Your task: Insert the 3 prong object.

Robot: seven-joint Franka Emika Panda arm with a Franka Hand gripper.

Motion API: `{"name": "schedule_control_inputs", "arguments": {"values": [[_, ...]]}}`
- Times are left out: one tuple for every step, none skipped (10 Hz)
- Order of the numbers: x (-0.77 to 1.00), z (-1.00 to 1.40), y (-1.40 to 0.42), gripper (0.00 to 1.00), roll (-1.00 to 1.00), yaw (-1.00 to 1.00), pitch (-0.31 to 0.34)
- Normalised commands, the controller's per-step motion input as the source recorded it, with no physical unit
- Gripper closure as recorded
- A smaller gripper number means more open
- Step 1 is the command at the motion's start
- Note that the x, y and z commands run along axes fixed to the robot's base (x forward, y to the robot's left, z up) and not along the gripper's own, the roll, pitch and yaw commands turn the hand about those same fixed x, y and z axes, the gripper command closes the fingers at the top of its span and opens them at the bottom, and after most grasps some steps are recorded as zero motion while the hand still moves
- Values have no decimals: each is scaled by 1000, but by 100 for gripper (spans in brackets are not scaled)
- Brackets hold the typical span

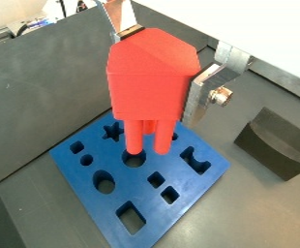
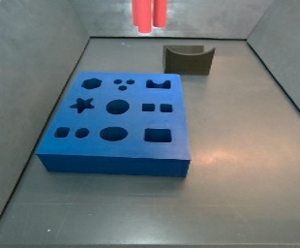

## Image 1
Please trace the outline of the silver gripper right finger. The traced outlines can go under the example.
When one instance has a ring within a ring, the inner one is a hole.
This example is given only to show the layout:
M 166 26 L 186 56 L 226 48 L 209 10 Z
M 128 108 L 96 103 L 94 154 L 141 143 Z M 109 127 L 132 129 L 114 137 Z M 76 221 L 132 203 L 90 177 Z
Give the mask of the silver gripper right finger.
M 233 96 L 233 91 L 225 84 L 233 81 L 252 64 L 252 55 L 234 46 L 218 42 L 214 52 L 214 62 L 196 74 L 188 91 L 181 122 L 192 127 L 212 104 L 225 106 Z

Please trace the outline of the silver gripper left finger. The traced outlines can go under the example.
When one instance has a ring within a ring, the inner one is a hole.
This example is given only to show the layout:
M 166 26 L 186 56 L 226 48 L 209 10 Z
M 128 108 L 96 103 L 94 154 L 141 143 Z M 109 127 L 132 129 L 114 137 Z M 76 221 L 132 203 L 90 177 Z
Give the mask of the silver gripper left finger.
M 145 29 L 137 23 L 130 0 L 97 0 L 110 26 L 110 37 L 118 43 Z

